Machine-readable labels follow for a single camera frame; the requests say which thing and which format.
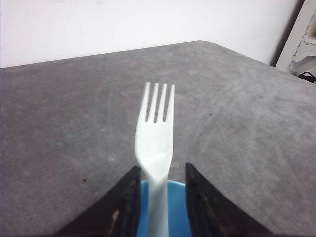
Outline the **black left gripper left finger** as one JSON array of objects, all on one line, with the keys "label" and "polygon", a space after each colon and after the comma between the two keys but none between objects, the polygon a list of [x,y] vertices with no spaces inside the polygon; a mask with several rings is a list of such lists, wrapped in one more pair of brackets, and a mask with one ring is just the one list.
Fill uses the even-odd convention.
[{"label": "black left gripper left finger", "polygon": [[57,237],[135,237],[141,213],[141,169],[132,167]]}]

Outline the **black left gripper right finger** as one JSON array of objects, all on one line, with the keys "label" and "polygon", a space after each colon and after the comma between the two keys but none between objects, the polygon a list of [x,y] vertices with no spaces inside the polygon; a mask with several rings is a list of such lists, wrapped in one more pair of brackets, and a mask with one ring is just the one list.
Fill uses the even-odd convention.
[{"label": "black left gripper right finger", "polygon": [[191,163],[185,164],[185,193],[194,237],[249,237],[272,233],[227,199]]}]

